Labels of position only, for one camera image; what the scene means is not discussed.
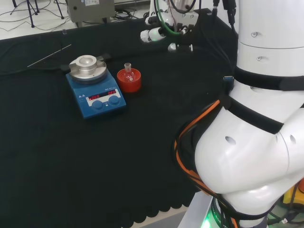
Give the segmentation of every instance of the knob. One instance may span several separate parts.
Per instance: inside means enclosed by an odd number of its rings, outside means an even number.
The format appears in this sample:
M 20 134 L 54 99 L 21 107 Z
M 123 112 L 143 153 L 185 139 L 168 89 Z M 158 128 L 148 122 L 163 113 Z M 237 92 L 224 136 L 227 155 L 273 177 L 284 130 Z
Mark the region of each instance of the knob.
M 103 104 L 101 101 L 94 101 L 94 102 L 92 103 L 92 107 L 93 107 L 94 109 L 97 109 L 97 110 L 102 109 L 103 105 L 104 105 L 104 104 Z
M 119 104 L 119 98 L 118 98 L 118 96 L 111 96 L 110 98 L 109 98 L 109 103 L 110 103 L 110 105 L 118 105 Z

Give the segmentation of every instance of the red digital display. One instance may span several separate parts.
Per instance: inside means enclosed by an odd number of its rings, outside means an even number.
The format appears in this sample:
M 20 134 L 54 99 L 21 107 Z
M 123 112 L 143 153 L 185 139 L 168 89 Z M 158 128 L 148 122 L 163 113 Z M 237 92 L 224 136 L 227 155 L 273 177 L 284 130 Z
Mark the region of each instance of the red digital display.
M 93 96 L 89 96 L 89 100 L 92 101 L 92 100 L 98 99 L 100 97 L 108 96 L 108 95 L 112 95 L 112 94 L 116 94 L 116 90 L 111 90 L 111 91 L 108 91 L 108 92 L 104 92 L 102 94 L 96 94 L 96 95 L 93 95 Z

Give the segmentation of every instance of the thin wire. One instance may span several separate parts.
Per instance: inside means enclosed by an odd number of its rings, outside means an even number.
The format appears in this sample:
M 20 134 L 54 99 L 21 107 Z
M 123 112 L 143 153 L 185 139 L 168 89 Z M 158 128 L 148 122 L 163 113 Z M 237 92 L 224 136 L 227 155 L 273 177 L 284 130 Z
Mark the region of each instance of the thin wire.
M 19 26 L 21 26 L 21 25 L 23 25 L 23 24 L 25 24 L 25 23 L 28 23 L 28 22 L 27 22 L 27 21 L 24 21 L 22 24 L 20 24 L 20 25 L 14 27 L 14 28 L 11 28 L 11 29 L 9 29 L 9 30 L 6 30 L 5 28 L 0 28 L 0 29 L 5 30 L 5 31 L 7 31 L 7 32 L 10 32 L 10 31 L 12 31 L 12 30 L 18 28 Z
M 10 15 L 13 14 L 13 12 L 15 11 L 15 9 L 17 9 L 17 7 L 18 7 L 19 5 L 21 5 L 22 3 L 26 2 L 26 1 L 27 1 L 27 0 L 25 0 L 25 1 L 21 2 L 21 3 L 19 3 L 19 4 L 13 9 L 13 11 L 10 13 Z
M 67 23 L 67 21 L 68 21 L 69 19 L 70 19 L 70 17 L 68 17 L 68 18 L 66 19 L 66 21 L 65 21 L 65 22 L 63 22 L 62 24 L 60 24 L 60 25 L 58 25 L 58 26 L 56 26 L 56 27 L 54 27 L 54 28 L 49 28 L 49 29 L 41 29 L 41 28 L 38 28 L 37 26 L 35 26 L 35 28 L 40 29 L 40 30 L 42 30 L 42 31 L 50 31 L 50 30 L 57 29 L 58 27 L 60 27 L 60 26 L 64 25 L 65 23 Z
M 57 0 L 58 1 L 58 4 L 62 4 L 62 5 L 67 5 L 66 3 L 62 3 L 62 2 L 60 2 L 59 0 Z
M 50 30 L 57 29 L 58 27 L 64 25 L 65 23 L 67 23 L 67 21 L 68 21 L 69 19 L 70 19 L 70 17 L 67 18 L 65 22 L 63 22 L 62 24 L 60 24 L 60 25 L 58 25 L 58 26 L 56 26 L 56 27 L 54 27 L 54 28 L 49 28 L 49 29 L 43 29 L 43 28 L 42 28 L 42 29 L 41 29 L 41 28 L 39 28 L 39 27 L 37 27 L 37 26 L 35 26 L 35 28 L 37 28 L 37 29 L 39 29 L 39 30 L 42 30 L 42 31 L 50 31 Z M 20 25 L 14 27 L 14 28 L 11 28 L 10 30 L 6 30 L 5 28 L 0 28 L 0 29 L 5 30 L 5 31 L 7 31 L 7 32 L 10 32 L 10 31 L 12 31 L 12 30 L 18 28 L 19 26 L 21 26 L 21 25 L 23 25 L 23 24 L 25 24 L 25 23 L 28 23 L 29 25 L 32 25 L 31 23 L 29 23 L 29 22 L 27 22 L 27 21 L 24 21 L 22 24 L 20 24 Z
M 50 13 L 54 14 L 56 17 L 61 18 L 61 16 L 59 16 L 59 15 L 57 15 L 57 14 L 53 13 L 52 11 L 50 11 L 50 10 L 48 10 L 48 9 L 42 9 L 42 10 L 46 10 L 46 11 L 48 11 L 48 12 L 50 12 Z
M 49 0 L 48 5 L 46 5 L 45 7 L 41 8 L 41 9 L 43 10 L 44 8 L 48 7 L 50 4 L 51 4 L 51 0 Z M 22 9 L 19 9 L 19 10 L 15 10 L 15 12 L 17 12 L 17 11 L 28 11 L 28 9 L 23 9 L 23 10 L 22 10 Z M 5 13 L 0 14 L 0 16 L 2 16 L 2 15 L 4 15 L 4 14 L 7 14 L 7 13 L 12 13 L 12 12 L 13 12 L 13 11 L 8 11 L 8 12 L 5 12 Z M 12 21 L 0 20 L 0 22 L 18 22 L 18 21 L 25 20 L 25 19 L 27 19 L 27 18 L 29 18 L 29 16 L 26 17 L 26 18 L 20 19 L 20 20 L 12 20 Z
M 170 0 L 168 0 L 168 6 L 169 6 L 169 9 L 170 9 L 171 17 L 173 18 L 173 21 L 174 21 L 174 29 L 177 30 L 177 24 L 176 24 L 175 18 L 173 17 L 173 14 L 172 14 L 172 9 L 171 9 L 171 5 L 170 5 Z

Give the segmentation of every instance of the metal rod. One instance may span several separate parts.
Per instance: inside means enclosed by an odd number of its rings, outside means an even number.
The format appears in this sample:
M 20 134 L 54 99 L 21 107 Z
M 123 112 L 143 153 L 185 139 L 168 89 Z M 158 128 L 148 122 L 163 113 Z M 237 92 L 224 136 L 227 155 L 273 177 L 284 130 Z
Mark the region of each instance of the metal rod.
M 50 54 L 50 55 L 49 55 L 49 56 L 47 56 L 47 57 L 50 57 L 50 56 L 52 56 L 52 55 L 56 54 L 57 52 L 62 51 L 63 49 L 60 49 L 60 50 L 58 50 L 58 51 L 54 52 L 53 54 Z M 36 63 L 38 63 L 38 62 L 42 61 L 43 59 L 41 59 L 41 60 L 39 60 L 39 61 L 37 61 L 37 62 L 35 62 L 35 63 L 33 63 L 33 64 L 29 65 L 28 67 L 31 67 L 32 65 L 34 65 L 34 64 L 36 64 Z

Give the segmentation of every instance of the red cap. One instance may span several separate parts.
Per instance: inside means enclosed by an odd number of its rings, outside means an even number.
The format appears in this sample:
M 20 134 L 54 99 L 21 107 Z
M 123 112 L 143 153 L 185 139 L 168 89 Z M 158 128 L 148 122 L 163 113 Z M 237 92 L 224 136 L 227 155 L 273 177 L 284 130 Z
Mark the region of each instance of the red cap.
M 132 68 L 131 70 L 135 75 L 135 80 L 131 81 L 131 82 L 123 81 L 123 76 L 124 76 L 124 73 L 125 73 L 125 69 L 122 69 L 117 73 L 118 85 L 119 85 L 120 89 L 122 91 L 126 92 L 126 93 L 137 92 L 142 87 L 142 75 L 141 75 L 141 73 L 134 68 Z

